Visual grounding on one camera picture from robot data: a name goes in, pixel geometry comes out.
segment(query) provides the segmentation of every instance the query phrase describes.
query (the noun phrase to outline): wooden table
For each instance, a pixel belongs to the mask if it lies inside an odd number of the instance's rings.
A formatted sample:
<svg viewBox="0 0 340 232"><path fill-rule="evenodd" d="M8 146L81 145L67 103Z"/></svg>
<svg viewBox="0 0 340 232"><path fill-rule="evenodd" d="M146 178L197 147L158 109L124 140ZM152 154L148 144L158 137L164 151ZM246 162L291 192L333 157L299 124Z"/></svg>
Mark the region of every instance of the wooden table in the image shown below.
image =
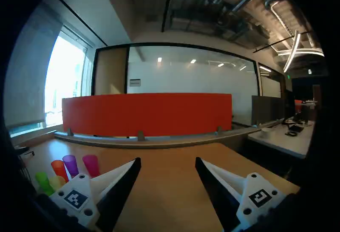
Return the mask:
<svg viewBox="0 0 340 232"><path fill-rule="evenodd" d="M35 173L45 171L49 177L54 176L50 163L67 154L76 156L80 173L87 173L82 162L82 157L86 154L98 156L101 173L140 157L142 168L117 221L115 232L222 231L196 172L196 157L243 177L257 172L285 194L299 190L298 186L220 143L129 150L91 147L53 139L31 149L35 156L29 161L27 168L35 186Z"/></svg>

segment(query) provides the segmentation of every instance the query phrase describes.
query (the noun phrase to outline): white desk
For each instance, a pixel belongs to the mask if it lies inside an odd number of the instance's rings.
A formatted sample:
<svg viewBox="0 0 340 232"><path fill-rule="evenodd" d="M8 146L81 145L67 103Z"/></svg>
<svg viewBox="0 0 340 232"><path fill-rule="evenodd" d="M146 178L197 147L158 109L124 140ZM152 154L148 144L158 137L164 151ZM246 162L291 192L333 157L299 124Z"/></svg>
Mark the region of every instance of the white desk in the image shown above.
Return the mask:
<svg viewBox="0 0 340 232"><path fill-rule="evenodd" d="M285 133L288 132L288 127L279 124L272 128L272 131L267 138L263 138L261 136L261 131L258 131L249 134L248 139L290 154L294 157L305 158L312 138L314 122L309 121L308 125L311 126L302 126L304 130L298 133L297 136L286 136Z"/></svg>

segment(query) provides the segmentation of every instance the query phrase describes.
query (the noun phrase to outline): keyboard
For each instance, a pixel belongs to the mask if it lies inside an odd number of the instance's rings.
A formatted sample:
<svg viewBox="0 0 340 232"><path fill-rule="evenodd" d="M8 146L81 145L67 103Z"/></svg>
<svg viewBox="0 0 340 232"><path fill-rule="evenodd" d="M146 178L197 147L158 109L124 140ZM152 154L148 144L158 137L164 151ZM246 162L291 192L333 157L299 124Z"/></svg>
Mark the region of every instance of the keyboard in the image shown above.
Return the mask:
<svg viewBox="0 0 340 232"><path fill-rule="evenodd" d="M291 126L289 128L289 131L293 131L293 132L297 132L297 133L300 133L302 130L304 130L303 127L299 127L299 126L296 126L296 125Z"/></svg>

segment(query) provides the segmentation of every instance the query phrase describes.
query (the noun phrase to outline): green cup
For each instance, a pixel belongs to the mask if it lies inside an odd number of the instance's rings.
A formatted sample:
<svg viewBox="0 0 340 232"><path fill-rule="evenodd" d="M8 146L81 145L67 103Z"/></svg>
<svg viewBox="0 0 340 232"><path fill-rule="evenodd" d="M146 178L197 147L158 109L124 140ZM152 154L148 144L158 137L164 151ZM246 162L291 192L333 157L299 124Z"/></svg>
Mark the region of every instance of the green cup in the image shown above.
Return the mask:
<svg viewBox="0 0 340 232"><path fill-rule="evenodd" d="M54 193L54 189L51 187L50 181L48 180L47 174L45 172L36 173L35 178L47 196L50 196Z"/></svg>

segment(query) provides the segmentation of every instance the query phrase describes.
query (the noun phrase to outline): orange cup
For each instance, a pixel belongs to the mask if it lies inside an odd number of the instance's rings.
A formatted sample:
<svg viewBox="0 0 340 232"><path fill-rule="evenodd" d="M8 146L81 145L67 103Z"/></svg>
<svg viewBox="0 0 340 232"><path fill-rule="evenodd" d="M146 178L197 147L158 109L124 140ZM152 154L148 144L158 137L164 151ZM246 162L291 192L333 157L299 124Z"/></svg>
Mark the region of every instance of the orange cup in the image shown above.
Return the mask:
<svg viewBox="0 0 340 232"><path fill-rule="evenodd" d="M68 177L65 169L64 162L61 160L55 160L51 163L51 166L56 173L56 175L61 176L65 179L65 182L68 182Z"/></svg>

